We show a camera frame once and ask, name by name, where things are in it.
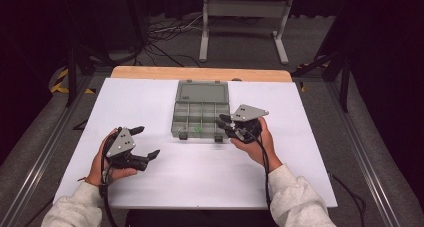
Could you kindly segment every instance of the left hand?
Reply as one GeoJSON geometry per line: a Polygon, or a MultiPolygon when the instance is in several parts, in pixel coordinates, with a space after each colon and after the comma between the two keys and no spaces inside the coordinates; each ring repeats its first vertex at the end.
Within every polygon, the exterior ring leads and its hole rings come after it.
{"type": "MultiPolygon", "coordinates": [[[[96,156],[93,159],[93,163],[91,164],[90,174],[87,176],[86,182],[97,187],[101,184],[102,174],[100,169],[101,169],[101,161],[102,161],[102,151],[106,144],[107,138],[110,135],[116,133],[117,131],[118,131],[117,129],[112,130],[108,134],[108,136],[106,136],[106,138],[102,141],[99,151],[97,152],[96,156]]],[[[106,169],[109,166],[109,163],[107,162],[106,159],[103,159],[103,161],[104,161],[104,168],[106,169]]],[[[110,176],[112,178],[112,181],[122,179],[131,175],[136,175],[136,174],[137,174],[137,170],[133,168],[127,168],[127,169],[111,168],[110,170],[110,176]]]]}

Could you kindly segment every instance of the right hand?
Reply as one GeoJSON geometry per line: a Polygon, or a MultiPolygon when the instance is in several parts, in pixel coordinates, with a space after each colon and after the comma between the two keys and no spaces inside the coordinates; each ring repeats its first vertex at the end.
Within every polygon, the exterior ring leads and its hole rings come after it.
{"type": "MultiPolygon", "coordinates": [[[[275,154],[274,141],[272,140],[272,135],[271,135],[271,132],[269,132],[268,130],[268,126],[266,124],[265,119],[263,117],[259,117],[258,120],[262,127],[262,132],[258,139],[260,141],[262,140],[262,145],[268,155],[269,172],[271,173],[273,170],[275,170],[276,168],[280,167],[283,164],[281,163],[280,159],[275,154]]],[[[249,144],[245,144],[241,142],[240,140],[234,139],[234,138],[232,138],[230,141],[237,148],[245,151],[252,160],[261,164],[262,166],[264,165],[262,148],[259,146],[259,144],[256,141],[249,144]]]]}

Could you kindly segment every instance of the metal stand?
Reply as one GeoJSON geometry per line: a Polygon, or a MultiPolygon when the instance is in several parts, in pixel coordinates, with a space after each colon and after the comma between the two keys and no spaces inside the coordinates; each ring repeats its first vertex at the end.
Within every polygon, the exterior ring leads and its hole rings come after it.
{"type": "Polygon", "coordinates": [[[209,16],[243,16],[280,18],[280,27],[277,31],[273,31],[272,36],[281,63],[287,65],[289,60],[281,37],[287,23],[292,2],[293,0],[287,0],[286,2],[203,0],[203,32],[202,42],[200,44],[200,62],[206,62],[208,55],[209,16]]]}
{"type": "Polygon", "coordinates": [[[349,86],[349,75],[350,75],[350,67],[351,67],[351,57],[347,51],[344,52],[334,52],[327,56],[321,57],[311,64],[308,64],[306,67],[302,69],[298,69],[295,72],[291,73],[293,78],[301,77],[302,75],[308,73],[309,71],[323,65],[324,63],[329,62],[327,69],[322,74],[322,78],[325,82],[333,82],[337,75],[342,72],[342,81],[339,93],[339,102],[344,110],[344,112],[348,112],[347,110],[347,92],[349,86]]]}

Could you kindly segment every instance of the white long-sleeve shirt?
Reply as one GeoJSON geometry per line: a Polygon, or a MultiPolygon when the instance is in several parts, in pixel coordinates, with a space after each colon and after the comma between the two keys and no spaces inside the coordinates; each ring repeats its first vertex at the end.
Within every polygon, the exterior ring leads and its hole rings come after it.
{"type": "MultiPolygon", "coordinates": [[[[286,165],[269,174],[274,193],[271,214],[279,226],[335,226],[324,200],[303,177],[286,165]]],[[[71,197],[61,197],[44,217],[42,226],[100,226],[102,211],[97,187],[82,182],[71,197]]]]}

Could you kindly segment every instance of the metal frame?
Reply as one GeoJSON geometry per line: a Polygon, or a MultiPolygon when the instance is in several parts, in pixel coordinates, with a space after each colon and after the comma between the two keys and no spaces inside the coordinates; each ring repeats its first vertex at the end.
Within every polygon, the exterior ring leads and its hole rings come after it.
{"type": "Polygon", "coordinates": [[[29,199],[40,182],[40,179],[43,176],[44,171],[50,162],[50,159],[56,151],[63,132],[65,131],[65,127],[76,107],[78,106],[78,103],[81,100],[85,90],[90,84],[91,79],[92,77],[89,76],[82,77],[81,83],[79,84],[78,93],[74,101],[72,101],[72,104],[68,108],[65,108],[62,115],[60,116],[59,121],[53,130],[53,133],[50,135],[49,139],[44,145],[44,148],[41,151],[40,156],[37,158],[34,166],[28,172],[21,189],[19,190],[15,200],[0,223],[0,226],[9,227],[16,225],[16,222],[19,220],[19,217],[21,216],[25,206],[28,204],[29,199]]]}
{"type": "Polygon", "coordinates": [[[343,107],[339,102],[339,94],[334,83],[326,83],[328,92],[330,93],[333,104],[336,106],[337,113],[342,120],[349,136],[353,142],[355,157],[359,163],[359,166],[364,174],[365,180],[371,191],[374,201],[377,204],[378,210],[380,211],[381,217],[386,226],[400,226],[400,223],[396,217],[392,205],[387,198],[384,188],[380,182],[380,178],[377,176],[371,161],[365,151],[364,145],[362,144],[358,132],[352,123],[352,119],[349,114],[344,112],[343,107]]]}
{"type": "Polygon", "coordinates": [[[235,0],[203,0],[203,31],[200,44],[200,62],[206,62],[209,43],[209,16],[243,16],[280,18],[280,26],[272,36],[277,47],[278,57],[283,65],[289,64],[281,37],[289,17],[293,0],[286,2],[269,1],[235,1],[235,0]]]}

